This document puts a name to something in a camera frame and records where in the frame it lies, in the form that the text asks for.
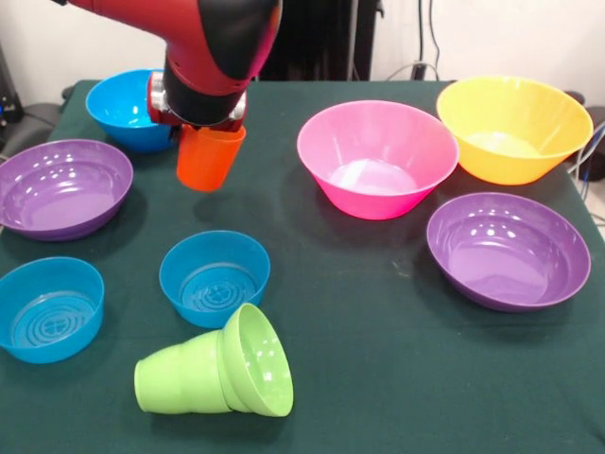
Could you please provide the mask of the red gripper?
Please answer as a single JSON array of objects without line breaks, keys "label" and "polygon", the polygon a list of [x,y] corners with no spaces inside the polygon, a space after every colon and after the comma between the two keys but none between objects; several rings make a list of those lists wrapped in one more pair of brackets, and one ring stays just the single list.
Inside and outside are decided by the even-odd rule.
[{"label": "red gripper", "polygon": [[[169,138],[179,143],[182,134],[182,125],[185,121],[178,117],[168,105],[167,94],[164,88],[164,73],[151,71],[147,80],[147,112],[152,122],[171,126]],[[223,121],[210,125],[213,131],[238,131],[244,122],[247,113],[247,93],[244,92],[237,104]]]}]

